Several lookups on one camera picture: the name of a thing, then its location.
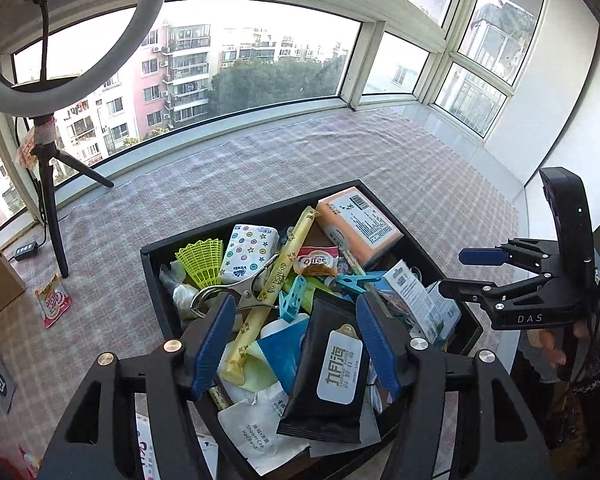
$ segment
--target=human hand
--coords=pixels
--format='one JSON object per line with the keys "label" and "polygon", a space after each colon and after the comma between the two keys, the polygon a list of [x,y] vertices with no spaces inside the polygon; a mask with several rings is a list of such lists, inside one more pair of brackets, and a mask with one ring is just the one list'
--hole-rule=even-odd
{"label": "human hand", "polygon": [[[529,342],[536,348],[542,348],[542,355],[553,367],[564,365],[567,362],[567,356],[562,350],[555,348],[555,336],[549,330],[528,330],[526,332]],[[576,321],[573,324],[573,335],[577,339],[589,337],[587,324],[584,321]]]}

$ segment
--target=black box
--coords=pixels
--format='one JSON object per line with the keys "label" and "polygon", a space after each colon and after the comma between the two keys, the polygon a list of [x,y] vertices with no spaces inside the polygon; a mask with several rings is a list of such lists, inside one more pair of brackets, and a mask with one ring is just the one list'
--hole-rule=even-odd
{"label": "black box", "polygon": [[[198,227],[143,247],[140,250],[142,268],[144,269],[149,295],[154,304],[155,315],[158,319],[164,338],[179,338],[183,331],[176,307],[173,305],[170,296],[158,278],[160,264],[172,262],[175,259],[175,253],[180,248],[189,243],[194,243],[197,240],[206,240],[208,238],[220,238],[224,241],[228,240],[234,225],[236,224],[275,227],[282,235],[289,225],[296,224],[298,217],[302,211],[304,211],[305,207],[308,205],[315,207],[318,200],[349,187],[357,187],[398,229],[400,229],[404,236],[392,247],[391,253],[398,259],[404,260],[410,267],[418,267],[422,272],[422,282],[425,286],[445,277],[440,268],[429,257],[415,238],[413,238],[407,229],[398,222],[397,218],[382,204],[382,202],[380,202],[362,182],[354,180],[352,182],[328,187],[296,198],[261,207],[231,218],[219,220],[213,224]],[[456,325],[454,336],[449,341],[447,351],[455,354],[467,355],[482,334],[482,326],[465,303],[458,302],[458,305],[462,311],[462,317]],[[238,450],[235,449],[235,446],[225,435],[218,422],[218,409],[211,399],[208,396],[205,396],[202,400],[196,402],[196,408],[212,436],[218,443],[220,451],[231,461],[232,465],[236,468],[238,473],[240,473],[242,478],[246,480],[263,478],[254,471],[251,465]],[[327,478],[330,480],[337,480],[345,477],[347,474],[371,459],[371,457],[392,441],[395,436],[395,430],[400,422],[402,408],[402,402],[394,402],[377,417],[378,429],[382,437],[382,441],[378,444],[356,451],[325,456],[318,460],[306,460],[308,467],[299,472],[298,469],[301,466],[301,463],[298,462],[302,459],[296,457],[291,462],[264,475],[264,478],[270,480],[323,480]]]}

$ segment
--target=barcode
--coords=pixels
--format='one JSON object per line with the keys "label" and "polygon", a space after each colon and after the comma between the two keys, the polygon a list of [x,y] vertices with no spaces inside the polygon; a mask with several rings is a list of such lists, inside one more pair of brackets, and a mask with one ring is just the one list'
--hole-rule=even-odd
{"label": "barcode", "polygon": [[351,201],[358,206],[358,209],[363,210],[369,207],[369,204],[360,195],[354,195],[351,197]]}

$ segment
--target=yellow wrapped stick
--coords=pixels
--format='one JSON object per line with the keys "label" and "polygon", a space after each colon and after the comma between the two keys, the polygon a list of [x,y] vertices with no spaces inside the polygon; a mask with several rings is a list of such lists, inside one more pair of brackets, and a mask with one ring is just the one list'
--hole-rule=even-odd
{"label": "yellow wrapped stick", "polygon": [[[286,277],[293,268],[294,260],[298,250],[302,247],[304,239],[314,223],[316,211],[313,207],[307,207],[289,235],[289,240],[280,251],[280,256],[273,265],[269,277],[258,296],[262,303],[273,305],[278,293],[285,283]],[[231,351],[227,354],[220,365],[220,376],[227,381],[242,386],[244,384],[244,371],[242,365],[246,357],[247,347],[256,341],[260,329],[262,329],[270,308],[258,307],[251,309],[247,319],[244,321],[238,336],[235,338]]]}

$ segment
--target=metal screw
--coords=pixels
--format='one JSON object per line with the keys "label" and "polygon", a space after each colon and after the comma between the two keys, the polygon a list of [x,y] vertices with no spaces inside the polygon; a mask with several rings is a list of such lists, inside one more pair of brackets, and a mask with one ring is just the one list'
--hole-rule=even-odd
{"label": "metal screw", "polygon": [[98,364],[100,366],[107,366],[113,362],[113,354],[111,352],[104,352],[98,357]]}
{"label": "metal screw", "polygon": [[182,348],[182,341],[179,339],[170,339],[163,346],[166,352],[177,352]]}
{"label": "metal screw", "polygon": [[493,363],[496,360],[496,354],[491,350],[480,350],[478,357],[483,363]]}
{"label": "metal screw", "polygon": [[414,350],[424,350],[429,346],[426,339],[421,337],[414,337],[410,342],[411,348]]}

